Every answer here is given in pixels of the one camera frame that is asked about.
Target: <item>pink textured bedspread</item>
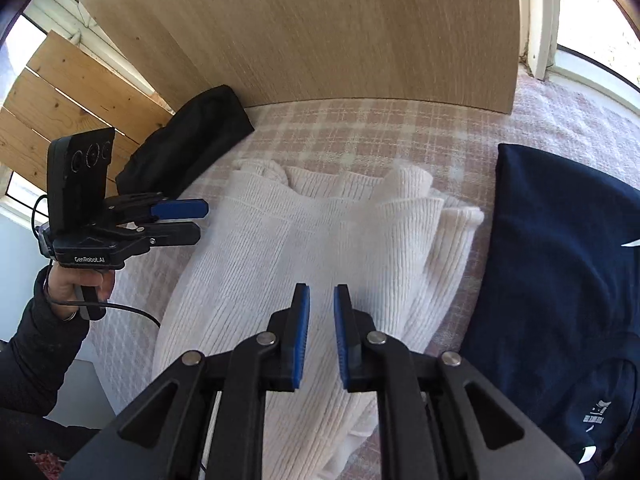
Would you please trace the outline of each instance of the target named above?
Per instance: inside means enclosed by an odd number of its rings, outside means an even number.
[[[458,294],[427,349],[456,349],[478,295],[494,204],[497,145],[532,146],[581,162],[640,188],[640,119],[633,123],[583,95],[530,78],[524,69],[510,116],[454,105],[384,99],[343,99],[265,105],[247,110],[249,136],[184,194],[205,198],[212,210],[236,158],[272,158],[284,166],[383,176],[396,159],[423,165],[434,187],[480,206],[478,229]],[[200,222],[207,228],[207,219]],[[161,319],[191,248],[157,248],[131,258],[118,273],[112,300]],[[98,375],[116,410],[151,380],[158,330],[148,320],[111,311],[90,332]],[[379,478],[374,434],[351,457],[344,480]]]

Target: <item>wooden headboard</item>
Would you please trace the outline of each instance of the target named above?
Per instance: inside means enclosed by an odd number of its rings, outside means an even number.
[[[174,109],[220,84],[245,106],[327,98],[508,113],[518,0],[81,0]]]

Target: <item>wooden panel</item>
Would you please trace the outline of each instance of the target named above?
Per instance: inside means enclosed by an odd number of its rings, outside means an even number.
[[[28,127],[49,140],[107,126],[29,70],[23,70],[4,107]],[[116,133],[108,177],[115,179],[138,145]]]
[[[14,171],[0,162],[0,195],[5,195]]]
[[[107,191],[105,192],[105,197],[116,196],[118,194],[118,187],[113,180],[107,180]]]
[[[164,108],[55,32],[47,35],[28,67],[140,144],[171,118]]]
[[[47,190],[48,148],[47,139],[0,108],[0,162],[44,191]]]
[[[177,110],[211,86],[245,106],[433,100],[509,112],[518,0],[81,0]]]

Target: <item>black bag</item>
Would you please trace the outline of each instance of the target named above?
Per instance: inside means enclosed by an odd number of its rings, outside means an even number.
[[[116,176],[118,193],[178,198],[205,170],[254,130],[234,91],[209,89],[152,133]]]

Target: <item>camera lens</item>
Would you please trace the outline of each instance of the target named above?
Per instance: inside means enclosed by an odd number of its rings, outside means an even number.
[[[107,140],[102,147],[102,158],[107,160],[111,156],[111,141]]]
[[[86,152],[86,164],[89,168],[94,167],[100,158],[100,146],[92,144]]]
[[[78,150],[74,153],[74,156],[71,157],[71,171],[77,173],[82,168],[82,162],[84,157],[82,156],[82,152]]]

